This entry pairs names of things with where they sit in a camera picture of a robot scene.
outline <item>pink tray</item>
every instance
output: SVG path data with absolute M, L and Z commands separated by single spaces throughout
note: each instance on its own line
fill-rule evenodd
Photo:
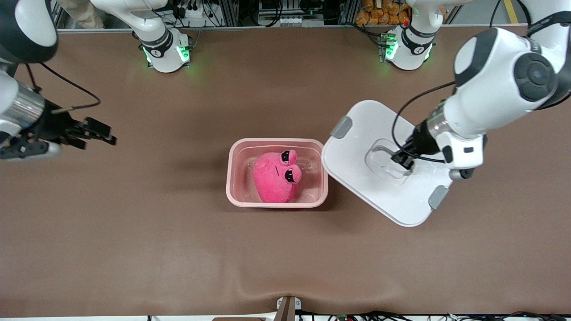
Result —
M 297 192 L 289 203 L 263 203 L 258 196 L 252 168 L 264 153 L 295 149 L 303 176 Z M 317 207 L 327 197 L 327 172 L 321 164 L 323 144 L 304 138 L 244 138 L 232 146 L 228 159 L 226 196 L 240 207 L 310 208 Z

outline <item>toy eye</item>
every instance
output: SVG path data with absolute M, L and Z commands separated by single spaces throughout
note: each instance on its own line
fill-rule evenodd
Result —
M 282 162 L 289 164 L 289 151 L 285 151 L 282 153 Z
M 290 183 L 295 183 L 293 180 L 293 170 L 290 168 L 289 170 L 285 171 L 285 179 Z

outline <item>container lid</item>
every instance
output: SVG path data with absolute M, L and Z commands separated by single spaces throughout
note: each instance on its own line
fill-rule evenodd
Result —
M 325 170 L 395 223 L 420 225 L 446 196 L 452 180 L 443 163 L 415 160 L 407 171 L 391 160 L 396 113 L 376 101 L 362 101 L 331 132 L 321 160 Z M 399 117 L 395 136 L 404 142 L 415 127 Z M 442 158 L 442 154 L 433 157 Z

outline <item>pink bin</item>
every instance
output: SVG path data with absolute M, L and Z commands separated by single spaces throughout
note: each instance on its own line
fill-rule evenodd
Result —
M 297 162 L 303 172 L 297 192 L 289 203 L 263 203 L 258 196 L 252 169 L 264 153 L 295 149 Z M 317 207 L 327 197 L 327 172 L 321 163 L 323 144 L 305 138 L 244 138 L 232 146 L 228 159 L 226 196 L 240 207 L 310 208 Z

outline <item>brown table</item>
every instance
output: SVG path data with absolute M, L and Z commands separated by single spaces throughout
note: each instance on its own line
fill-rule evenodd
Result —
M 62 35 L 49 65 L 104 101 L 75 116 L 108 123 L 119 144 L 2 163 L 0 315 L 245 314 L 287 294 L 323 313 L 570 312 L 568 103 L 491 132 L 475 177 L 415 228 L 331 179 L 314 210 L 226 199 L 236 140 L 325 142 L 360 100 L 396 109 L 450 81 L 455 52 L 479 30 L 443 29 L 413 72 L 380 64 L 352 29 L 205 32 L 175 74 L 147 69 L 130 34 Z M 34 70 L 48 99 L 89 102 Z

